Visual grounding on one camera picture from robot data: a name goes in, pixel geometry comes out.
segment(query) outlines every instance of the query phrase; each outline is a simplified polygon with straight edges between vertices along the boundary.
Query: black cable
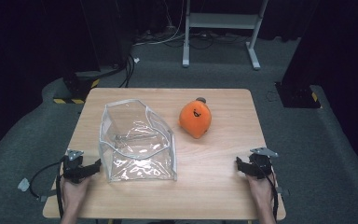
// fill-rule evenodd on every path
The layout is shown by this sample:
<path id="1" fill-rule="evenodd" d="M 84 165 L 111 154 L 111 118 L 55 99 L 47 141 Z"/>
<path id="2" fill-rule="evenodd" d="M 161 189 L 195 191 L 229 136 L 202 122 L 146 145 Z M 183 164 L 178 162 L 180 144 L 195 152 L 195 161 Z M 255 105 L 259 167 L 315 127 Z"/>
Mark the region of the black cable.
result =
<path id="1" fill-rule="evenodd" d="M 219 44 L 237 44 L 240 42 L 246 42 L 250 38 L 250 36 L 246 36 L 246 38 L 244 38 L 243 40 L 237 41 L 239 38 L 245 37 L 245 36 L 237 35 L 236 37 L 234 37 L 234 36 L 232 36 L 232 37 L 234 38 L 233 40 L 219 40 L 218 38 L 227 38 L 224 35 L 220 35 L 218 37 L 215 37 L 214 39 L 215 39 L 215 42 L 219 43 Z"/>
<path id="2" fill-rule="evenodd" d="M 257 164 L 256 161 L 254 161 L 254 163 L 256 164 L 256 166 L 258 167 L 258 169 L 260 169 L 260 171 L 263 173 L 264 177 L 268 180 L 268 182 L 271 185 L 272 188 L 272 194 L 274 197 L 274 207 L 272 209 L 272 214 L 275 218 L 275 222 L 277 222 L 277 214 L 278 214 L 278 191 L 275 188 L 275 174 L 272 172 L 272 176 L 274 177 L 274 183 L 272 183 L 272 181 L 269 179 L 269 177 L 266 175 L 266 173 L 264 173 L 263 169 L 261 169 L 261 167 Z"/>
<path id="3" fill-rule="evenodd" d="M 198 47 L 195 47 L 194 45 L 191 45 L 191 44 L 188 44 L 188 45 L 193 49 L 208 49 L 208 48 L 210 48 L 214 43 L 214 38 L 209 33 L 207 35 L 208 35 L 209 38 L 206 38 L 207 36 L 202 36 L 202 35 L 194 35 L 194 36 L 197 37 L 200 40 L 206 40 L 206 41 L 212 40 L 208 46 L 203 47 L 203 48 L 198 48 Z"/>
<path id="4" fill-rule="evenodd" d="M 168 44 L 168 43 L 173 43 L 173 42 L 178 42 L 179 45 L 173 46 L 173 45 Z M 171 41 L 168 41 L 168 42 L 164 42 L 163 44 L 168 46 L 168 47 L 170 47 L 170 48 L 182 48 L 183 47 L 183 39 L 182 40 L 175 39 L 175 40 L 171 40 Z"/>
<path id="5" fill-rule="evenodd" d="M 144 35 L 143 37 L 139 37 L 139 39 L 137 39 L 135 41 L 135 45 L 145 45 L 145 44 L 153 44 L 156 42 L 161 42 L 161 41 L 166 41 L 169 40 L 170 38 L 174 38 L 174 36 L 172 35 L 165 35 L 165 34 L 155 34 L 155 35 L 151 35 L 151 34 L 147 34 Z"/>
<path id="6" fill-rule="evenodd" d="M 55 163 L 52 163 L 52 164 L 50 164 L 50 165 L 47 165 L 47 166 L 45 166 L 45 167 L 43 167 L 41 170 L 39 170 L 33 177 L 32 177 L 32 179 L 31 179 L 31 181 L 30 181 L 30 193 L 32 194 L 32 195 L 34 195 L 34 197 L 36 197 L 36 199 L 37 200 L 40 200 L 40 195 L 38 195 L 38 194 L 36 194 L 35 192 L 34 192 L 34 190 L 32 189 L 32 184 L 34 183 L 34 179 L 40 174 L 40 173 L 42 173 L 43 171 L 45 171 L 45 170 L 47 170 L 48 168 L 50 168 L 50 167 L 52 167 L 52 166 L 55 166 L 55 165 L 58 165 L 58 164 L 60 164 L 61 162 L 59 161 L 59 162 L 55 162 Z"/>
<path id="7" fill-rule="evenodd" d="M 118 86 L 119 88 L 123 87 L 124 83 L 126 84 L 125 88 L 129 87 L 130 78 L 132 77 L 134 69 L 135 69 L 135 61 L 133 60 L 132 55 L 129 55 L 129 57 L 127 58 L 127 64 L 126 64 L 126 78 Z"/>
<path id="8" fill-rule="evenodd" d="M 65 156 L 63 156 L 60 161 L 59 164 L 63 163 L 65 161 Z M 62 206 L 62 193 L 61 193 L 61 166 L 59 166 L 57 168 L 57 175 L 56 175 L 56 191 L 57 191 L 57 203 L 58 203 L 58 210 L 60 212 L 60 217 L 62 218 L 63 216 L 63 206 Z"/>

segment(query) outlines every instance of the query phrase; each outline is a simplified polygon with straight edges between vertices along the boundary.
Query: orange stuffed toy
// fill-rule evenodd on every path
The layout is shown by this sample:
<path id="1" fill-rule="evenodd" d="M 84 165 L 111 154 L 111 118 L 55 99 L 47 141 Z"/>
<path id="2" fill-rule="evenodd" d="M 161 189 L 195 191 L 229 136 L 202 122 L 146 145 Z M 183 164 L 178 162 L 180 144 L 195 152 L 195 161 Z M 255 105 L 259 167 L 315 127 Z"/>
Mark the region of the orange stuffed toy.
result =
<path id="1" fill-rule="evenodd" d="M 199 97 L 183 107 L 178 123 L 194 138 L 201 138 L 208 131 L 211 121 L 212 115 L 206 100 Z"/>

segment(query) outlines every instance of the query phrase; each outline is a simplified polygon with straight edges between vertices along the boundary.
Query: wire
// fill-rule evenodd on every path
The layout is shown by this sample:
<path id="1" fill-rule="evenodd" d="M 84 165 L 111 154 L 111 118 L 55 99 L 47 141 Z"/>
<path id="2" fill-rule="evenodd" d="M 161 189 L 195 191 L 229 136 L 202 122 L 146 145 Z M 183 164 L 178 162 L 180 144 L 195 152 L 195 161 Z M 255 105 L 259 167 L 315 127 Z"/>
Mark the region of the wire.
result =
<path id="1" fill-rule="evenodd" d="M 170 37 L 172 37 L 172 35 L 167 35 L 165 33 L 151 34 L 150 31 L 146 31 L 142 36 L 138 37 L 138 39 L 135 40 L 135 42 L 137 42 L 137 43 L 134 45 L 144 45 L 144 44 L 148 44 L 148 43 L 156 43 L 156 42 L 164 41 Z"/>
<path id="2" fill-rule="evenodd" d="M 205 1 L 206 1 L 206 0 L 204 0 L 204 1 L 202 2 L 202 6 L 201 6 L 201 9 L 200 9 L 200 13 L 202 12 L 203 7 L 205 6 Z"/>
<path id="3" fill-rule="evenodd" d="M 195 35 L 195 37 L 197 37 L 197 36 L 199 37 L 200 40 L 204 40 L 204 41 L 212 40 L 212 41 L 211 41 L 211 43 L 210 43 L 208 46 L 203 47 L 203 48 L 195 47 L 194 45 L 189 44 L 189 46 L 190 46 L 191 48 L 193 48 L 193 49 L 208 49 L 208 48 L 210 48 L 210 47 L 213 45 L 213 43 L 214 43 L 214 38 L 213 38 L 213 36 L 212 36 L 211 34 L 209 34 L 209 33 L 203 34 L 203 35 Z"/>
<path id="4" fill-rule="evenodd" d="M 178 42 L 180 44 L 177 45 L 177 46 L 168 44 L 168 43 L 172 43 L 172 42 Z M 166 46 L 168 46 L 170 48 L 176 48 L 177 49 L 177 48 L 181 48 L 183 46 L 183 41 L 170 41 L 170 42 L 164 43 L 164 45 L 166 45 Z"/>
<path id="5" fill-rule="evenodd" d="M 178 25 L 177 28 L 176 28 L 176 32 L 175 32 L 171 37 L 169 37 L 168 39 L 165 39 L 165 40 L 157 41 L 157 42 L 136 43 L 136 44 L 134 44 L 133 46 L 139 46 L 139 45 L 145 45 L 145 44 L 162 44 L 162 43 L 165 43 L 165 42 L 168 42 L 168 41 L 171 41 L 171 40 L 175 39 L 175 38 L 176 38 L 176 35 L 177 35 L 178 32 L 179 32 L 179 28 L 180 28 L 180 26 L 181 26 L 181 24 L 182 24 L 184 5 L 185 5 L 185 0 L 182 0 L 182 12 L 181 12 L 181 15 L 180 15 L 179 25 Z"/>
<path id="6" fill-rule="evenodd" d="M 275 174 L 274 172 L 272 172 L 272 176 L 274 177 L 274 183 L 272 183 L 271 179 L 269 179 L 269 177 L 266 175 L 266 173 L 264 173 L 263 169 L 261 169 L 261 167 L 257 164 L 256 161 L 254 161 L 254 163 L 257 165 L 258 169 L 261 171 L 261 173 L 263 173 L 264 177 L 268 180 L 268 182 L 271 185 L 271 189 L 272 189 L 272 194 L 274 196 L 274 207 L 272 208 L 272 214 L 275 218 L 275 222 L 277 221 L 277 214 L 278 214 L 278 191 L 275 187 Z"/>
<path id="7" fill-rule="evenodd" d="M 35 179 L 40 173 L 42 173 L 43 171 L 47 170 L 48 168 L 50 168 L 50 167 L 52 167 L 52 166 L 58 165 L 58 164 L 60 164 L 60 163 L 61 163 L 61 162 L 59 161 L 59 162 L 55 162 L 55 163 L 52 163 L 52 164 L 50 164 L 50 165 L 47 165 L 47 166 L 43 167 L 41 170 L 39 170 L 38 172 L 36 172 L 36 174 L 32 177 L 32 179 L 31 179 L 31 181 L 30 181 L 30 193 L 31 193 L 32 195 L 34 195 L 34 197 L 36 197 L 37 200 L 40 200 L 41 196 L 38 195 L 38 194 L 36 194 L 36 193 L 34 192 L 33 188 L 32 188 L 32 185 L 33 185 L 33 183 L 34 183 L 34 179 Z"/>
<path id="8" fill-rule="evenodd" d="M 60 161 L 59 164 L 63 163 L 65 161 L 65 156 L 63 156 Z M 57 191 L 57 204 L 58 204 L 58 210 L 60 212 L 60 217 L 62 218 L 63 216 L 63 205 L 62 205 L 62 193 L 61 193 L 61 166 L 57 167 L 57 175 L 56 175 L 56 191 Z"/>
<path id="9" fill-rule="evenodd" d="M 172 26 L 172 20 L 171 20 L 170 12 L 168 11 L 168 5 L 167 5 L 167 3 L 165 2 L 165 0 L 164 0 L 163 2 L 164 2 L 164 4 L 165 4 L 165 10 L 167 11 L 167 21 L 168 21 L 168 24 L 169 24 L 169 26 Z"/>
<path id="10" fill-rule="evenodd" d="M 250 36 L 242 36 L 242 35 L 237 35 L 237 36 L 232 36 L 234 39 L 233 40 L 218 40 L 218 38 L 227 38 L 227 36 L 225 35 L 219 35 L 217 37 L 215 37 L 215 41 L 216 43 L 220 43 L 220 44 L 237 44 L 240 42 L 246 42 Z"/>
<path id="11" fill-rule="evenodd" d="M 132 55 L 129 55 L 129 57 L 127 58 L 127 63 L 126 63 L 126 78 L 124 79 L 124 81 L 118 86 L 119 88 L 123 87 L 124 84 L 125 88 L 129 87 L 130 84 L 130 79 L 132 77 L 133 71 L 135 69 L 135 60 L 133 60 Z"/>

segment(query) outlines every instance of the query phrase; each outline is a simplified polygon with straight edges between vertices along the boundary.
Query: hand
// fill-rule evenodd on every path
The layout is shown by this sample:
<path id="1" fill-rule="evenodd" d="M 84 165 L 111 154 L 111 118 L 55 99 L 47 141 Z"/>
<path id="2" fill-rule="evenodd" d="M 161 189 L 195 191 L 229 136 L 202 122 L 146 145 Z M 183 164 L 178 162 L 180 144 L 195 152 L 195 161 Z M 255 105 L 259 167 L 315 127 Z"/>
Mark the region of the hand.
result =
<path id="1" fill-rule="evenodd" d="M 80 184 L 74 184 L 69 179 L 62 180 L 63 216 L 61 224 L 75 224 L 78 213 L 83 205 L 91 176 L 86 177 Z"/>
<path id="2" fill-rule="evenodd" d="M 271 201 L 273 199 L 272 188 L 266 178 L 257 179 L 255 176 L 246 176 L 249 181 L 252 197 L 257 208 L 258 218 L 261 224 L 276 223 L 272 213 Z M 275 181 L 273 174 L 268 177 Z"/>

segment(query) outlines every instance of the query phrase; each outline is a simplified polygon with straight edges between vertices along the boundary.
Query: clear plastic bag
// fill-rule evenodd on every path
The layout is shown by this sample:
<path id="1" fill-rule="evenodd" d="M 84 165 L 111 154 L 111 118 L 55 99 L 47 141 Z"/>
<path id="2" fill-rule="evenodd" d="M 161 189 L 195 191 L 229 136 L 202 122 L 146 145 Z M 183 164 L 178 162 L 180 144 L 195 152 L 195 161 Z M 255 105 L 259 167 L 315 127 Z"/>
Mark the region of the clear plastic bag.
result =
<path id="1" fill-rule="evenodd" d="M 174 134 L 140 100 L 105 106 L 99 152 L 108 182 L 177 178 Z"/>

